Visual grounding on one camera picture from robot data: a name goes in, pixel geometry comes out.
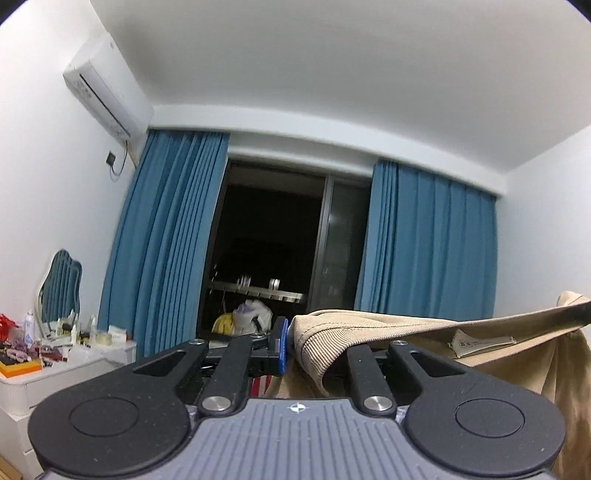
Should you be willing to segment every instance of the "white ceiling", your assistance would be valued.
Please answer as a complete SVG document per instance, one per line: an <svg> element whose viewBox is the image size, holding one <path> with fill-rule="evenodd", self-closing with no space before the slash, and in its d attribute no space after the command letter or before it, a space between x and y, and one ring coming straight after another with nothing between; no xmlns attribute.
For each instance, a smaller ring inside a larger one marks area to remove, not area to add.
<svg viewBox="0 0 591 480"><path fill-rule="evenodd" d="M156 105L306 113L503 173L591 124L566 0L91 0Z"/></svg>

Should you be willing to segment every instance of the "vanity table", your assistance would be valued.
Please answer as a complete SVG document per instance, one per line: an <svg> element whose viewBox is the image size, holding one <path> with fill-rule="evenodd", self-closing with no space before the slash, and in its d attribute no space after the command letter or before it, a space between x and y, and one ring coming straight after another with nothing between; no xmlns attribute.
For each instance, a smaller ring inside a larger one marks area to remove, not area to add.
<svg viewBox="0 0 591 480"><path fill-rule="evenodd" d="M67 362L12 378L0 374L0 455L24 480L43 472L27 435L34 408L52 393L135 362L135 349L135 342L90 348L75 345Z"/></svg>

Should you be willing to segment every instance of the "wall outlet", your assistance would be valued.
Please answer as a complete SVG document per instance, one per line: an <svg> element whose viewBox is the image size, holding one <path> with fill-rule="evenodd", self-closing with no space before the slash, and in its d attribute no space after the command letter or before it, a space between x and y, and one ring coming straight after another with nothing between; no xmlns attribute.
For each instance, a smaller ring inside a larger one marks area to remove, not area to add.
<svg viewBox="0 0 591 480"><path fill-rule="evenodd" d="M113 165L115 164L115 154L113 152L109 152L107 155L106 163L109 167L113 168Z"/></svg>

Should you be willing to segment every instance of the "wall-mounted air conditioner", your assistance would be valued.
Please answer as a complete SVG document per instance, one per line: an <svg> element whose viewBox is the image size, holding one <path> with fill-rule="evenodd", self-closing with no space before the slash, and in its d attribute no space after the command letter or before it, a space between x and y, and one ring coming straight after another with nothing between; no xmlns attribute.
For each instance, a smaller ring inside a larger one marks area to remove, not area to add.
<svg viewBox="0 0 591 480"><path fill-rule="evenodd" d="M154 108L108 33L86 42L64 78L95 118L119 140L146 132Z"/></svg>

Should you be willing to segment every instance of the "gray rubber mat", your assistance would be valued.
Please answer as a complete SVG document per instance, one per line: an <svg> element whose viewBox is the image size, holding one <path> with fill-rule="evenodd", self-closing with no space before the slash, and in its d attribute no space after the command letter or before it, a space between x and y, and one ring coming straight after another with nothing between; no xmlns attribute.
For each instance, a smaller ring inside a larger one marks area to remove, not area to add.
<svg viewBox="0 0 591 480"><path fill-rule="evenodd" d="M47 480L62 478L51 473ZM186 448L141 480L459 480L417 453L395 421L347 399L250 399L207 419ZM546 473L536 480L551 480Z"/></svg>

